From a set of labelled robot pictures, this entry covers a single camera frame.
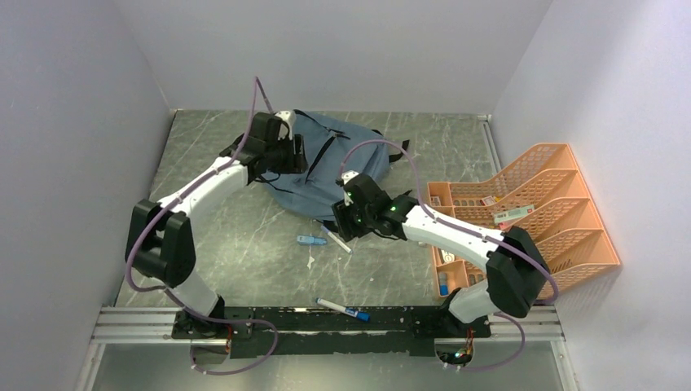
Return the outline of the blue student backpack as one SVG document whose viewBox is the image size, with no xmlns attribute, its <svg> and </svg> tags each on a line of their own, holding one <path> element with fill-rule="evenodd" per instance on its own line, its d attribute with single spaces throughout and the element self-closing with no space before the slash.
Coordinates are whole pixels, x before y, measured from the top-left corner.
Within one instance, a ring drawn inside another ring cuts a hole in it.
<svg viewBox="0 0 691 391">
<path fill-rule="evenodd" d="M 335 222 L 332 205 L 343 200 L 336 183 L 341 162 L 359 143 L 384 139 L 378 130 L 317 112 L 296 110 L 293 135 L 304 141 L 307 170 L 301 174 L 267 172 L 263 186 L 284 209 L 321 222 Z M 379 182 L 403 154 L 391 152 L 384 143 L 370 143 L 357 149 L 347 160 L 344 173 L 353 170 Z"/>
</svg>

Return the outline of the blue capped marker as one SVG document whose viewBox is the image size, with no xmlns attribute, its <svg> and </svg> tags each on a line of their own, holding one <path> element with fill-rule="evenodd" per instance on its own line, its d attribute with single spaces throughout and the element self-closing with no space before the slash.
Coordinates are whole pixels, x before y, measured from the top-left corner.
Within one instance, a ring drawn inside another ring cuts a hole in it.
<svg viewBox="0 0 691 391">
<path fill-rule="evenodd" d="M 320 297 L 315 299 L 315 303 L 317 305 L 320 305 L 320 306 L 327 308 L 329 310 L 334 310 L 338 313 L 346 314 L 352 318 L 355 318 L 355 319 L 363 321 L 363 322 L 368 322 L 370 320 L 369 313 L 363 312 L 361 310 L 357 310 L 355 308 L 346 307 L 344 305 L 339 305 L 339 304 L 333 303 L 331 301 L 325 300 L 325 299 L 320 298 Z"/>
</svg>

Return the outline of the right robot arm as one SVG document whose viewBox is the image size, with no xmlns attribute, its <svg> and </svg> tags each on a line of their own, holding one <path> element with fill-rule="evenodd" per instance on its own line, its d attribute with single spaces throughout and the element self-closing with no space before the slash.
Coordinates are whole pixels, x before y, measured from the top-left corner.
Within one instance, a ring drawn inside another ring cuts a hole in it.
<svg viewBox="0 0 691 391">
<path fill-rule="evenodd" d="M 501 313 L 525 318 L 544 285 L 553 281 L 530 234 L 483 228 L 431 209 L 408 194 L 391 197 L 368 175 L 348 171 L 337 179 L 342 200 L 332 206 L 345 241 L 368 234 L 429 244 L 470 262 L 484 275 L 469 288 L 457 288 L 442 305 L 440 328 L 461 336 L 471 322 Z"/>
</svg>

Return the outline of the white marker pen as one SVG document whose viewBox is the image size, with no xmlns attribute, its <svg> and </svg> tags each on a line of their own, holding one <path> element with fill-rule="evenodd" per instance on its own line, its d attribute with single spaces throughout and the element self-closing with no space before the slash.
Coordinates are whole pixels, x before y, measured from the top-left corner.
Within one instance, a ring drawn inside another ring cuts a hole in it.
<svg viewBox="0 0 691 391">
<path fill-rule="evenodd" d="M 322 225 L 321 229 L 334 243 L 336 243 L 346 253 L 348 253 L 348 254 L 353 253 L 353 250 L 343 240 L 341 240 L 335 233 L 331 232 L 325 225 Z"/>
</svg>

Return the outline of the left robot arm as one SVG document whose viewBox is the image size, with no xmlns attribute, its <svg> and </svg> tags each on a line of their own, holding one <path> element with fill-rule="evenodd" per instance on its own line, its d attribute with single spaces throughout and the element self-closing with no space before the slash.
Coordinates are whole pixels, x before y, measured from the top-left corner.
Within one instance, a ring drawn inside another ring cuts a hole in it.
<svg viewBox="0 0 691 391">
<path fill-rule="evenodd" d="M 196 273 L 194 225 L 232 193 L 261 179 L 265 173 L 306 171 L 304 140 L 293 131 L 292 111 L 259 112 L 248 129 L 223 149 L 201 174 L 157 202 L 143 199 L 133 208 L 125 249 L 125 279 L 136 292 L 132 272 L 156 281 L 193 316 L 192 326 L 213 339 L 226 326 L 224 300 Z"/>
</svg>

